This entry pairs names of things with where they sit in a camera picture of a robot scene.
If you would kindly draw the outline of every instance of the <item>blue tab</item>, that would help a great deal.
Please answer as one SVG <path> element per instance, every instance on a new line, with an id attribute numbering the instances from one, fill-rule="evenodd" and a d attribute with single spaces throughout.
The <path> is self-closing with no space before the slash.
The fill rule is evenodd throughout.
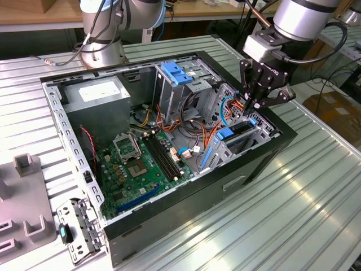
<path id="1" fill-rule="evenodd" d="M 257 120 L 255 118 L 251 117 L 249 119 L 249 123 L 251 123 L 253 126 L 256 126 L 257 125 Z"/>
<path id="2" fill-rule="evenodd" d="M 219 131 L 219 133 L 221 133 L 224 138 L 230 137 L 234 134 L 230 128 L 223 128 Z"/>
<path id="3" fill-rule="evenodd" d="M 175 62 L 163 63 L 162 70 L 172 79 L 172 81 L 178 86 L 181 84 L 186 84 L 192 82 L 194 79 L 185 72 L 183 69 L 178 66 Z"/>
<path id="4" fill-rule="evenodd" d="M 60 235 L 61 235 L 62 237 L 65 236 L 65 230 L 64 230 L 64 228 L 60 228 Z"/>
<path id="5" fill-rule="evenodd" d="M 212 152 L 213 148 L 212 146 L 209 147 L 208 151 L 207 151 L 207 154 L 205 155 L 204 159 L 203 159 L 203 162 L 201 164 L 201 169 L 203 169 L 205 163 L 207 162 L 208 158 L 209 158 L 209 155 L 210 153 Z"/>
<path id="6" fill-rule="evenodd" d="M 216 136 L 220 139 L 220 140 L 224 140 L 224 136 L 223 134 L 221 134 L 220 132 L 216 133 Z"/>

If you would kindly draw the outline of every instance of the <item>blue cable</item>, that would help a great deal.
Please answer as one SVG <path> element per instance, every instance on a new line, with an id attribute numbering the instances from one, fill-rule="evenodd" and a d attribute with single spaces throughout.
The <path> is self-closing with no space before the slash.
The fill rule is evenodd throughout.
<path id="1" fill-rule="evenodd" d="M 158 36 L 158 38 L 156 39 L 156 41 L 158 41 L 158 40 L 162 37 L 163 32 L 164 32 L 164 22 L 163 22 L 163 24 L 162 24 L 162 32 L 160 32 L 160 35 Z"/>
<path id="2" fill-rule="evenodd" d="M 220 115 L 221 115 L 221 120 L 222 120 L 222 122 L 225 124 L 226 127 L 228 127 L 228 124 L 227 124 L 227 122 L 226 122 L 226 119 L 224 118 L 223 106 L 224 106 L 225 101 L 228 100 L 228 99 L 231 99 L 231 98 L 234 98 L 234 97 L 233 97 L 233 96 L 226 96 L 226 97 L 223 99 L 222 103 L 221 103 L 221 109 L 220 109 L 220 112 L 221 112 L 221 114 L 220 114 Z"/>
<path id="3" fill-rule="evenodd" d="M 181 148 L 179 151 L 178 151 L 178 154 L 181 155 L 183 151 L 187 151 L 189 150 L 188 148 Z"/>

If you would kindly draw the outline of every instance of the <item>ram slot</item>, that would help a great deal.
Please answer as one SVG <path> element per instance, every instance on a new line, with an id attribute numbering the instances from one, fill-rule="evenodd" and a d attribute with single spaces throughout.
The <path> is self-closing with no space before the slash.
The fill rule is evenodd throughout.
<path id="1" fill-rule="evenodd" d="M 144 144 L 169 181 L 172 181 L 174 177 L 181 176 L 179 170 L 173 164 L 172 160 L 170 160 L 168 154 L 164 151 L 163 147 L 160 145 L 157 139 L 146 139 Z"/>
<path id="2" fill-rule="evenodd" d="M 173 163 L 167 152 L 164 150 L 160 142 L 154 137 L 151 139 L 151 142 L 153 143 L 155 148 L 158 149 L 160 155 L 164 158 L 166 164 L 172 171 L 173 177 L 180 177 L 181 173 L 179 172 L 178 168 L 175 166 L 175 164 Z"/>
<path id="3" fill-rule="evenodd" d="M 172 173 L 170 171 L 170 169 L 167 167 L 167 165 L 164 163 L 162 157 L 160 157 L 159 153 L 157 152 L 157 150 L 154 148 L 154 146 L 152 145 L 152 143 L 149 140 L 145 140 L 144 144 L 146 146 L 146 148 L 148 149 L 148 151 L 151 153 L 151 155 L 153 156 L 154 160 L 157 162 L 158 166 L 162 169 L 162 171 L 164 172 L 166 178 L 168 180 L 172 180 L 173 176 Z"/>

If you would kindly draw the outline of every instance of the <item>aluminum profile table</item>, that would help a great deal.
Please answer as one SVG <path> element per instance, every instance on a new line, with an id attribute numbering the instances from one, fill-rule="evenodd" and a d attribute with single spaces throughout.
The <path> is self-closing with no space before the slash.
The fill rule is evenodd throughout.
<path id="1" fill-rule="evenodd" d="M 205 50 L 238 79 L 242 58 L 211 36 L 126 46 L 132 61 Z M 72 54 L 49 56 L 67 60 Z M 84 69 L 22 58 L 0 62 L 0 163 L 39 155 L 55 209 L 81 197 L 38 78 Z M 273 108 L 298 136 L 222 203 L 119 266 L 120 270 L 347 270 L 361 253 L 361 155 L 297 102 Z M 77 270 L 111 270 L 105 252 Z M 60 236 L 0 270 L 75 269 Z"/>
<path id="2" fill-rule="evenodd" d="M 361 58 L 361 49 L 358 49 L 355 44 L 356 41 L 361 41 L 361 27 L 347 27 L 349 36 L 343 47 L 339 50 L 340 53 L 356 60 Z M 335 48 L 342 37 L 342 31 L 338 27 L 329 27 L 324 29 L 318 36 L 320 40 Z"/>

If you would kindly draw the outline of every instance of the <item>red cable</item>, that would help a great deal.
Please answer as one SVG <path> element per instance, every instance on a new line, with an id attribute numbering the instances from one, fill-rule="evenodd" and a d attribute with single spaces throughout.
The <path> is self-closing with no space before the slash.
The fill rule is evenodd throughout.
<path id="1" fill-rule="evenodd" d="M 95 147 L 94 147 L 94 143 L 93 143 L 93 139 L 90 135 L 90 133 L 82 126 L 80 126 L 80 129 L 82 129 L 86 135 L 89 137 L 90 143 L 91 143 L 91 148 L 93 149 L 93 159 L 94 159 L 94 173 L 96 172 L 96 158 L 95 158 Z"/>

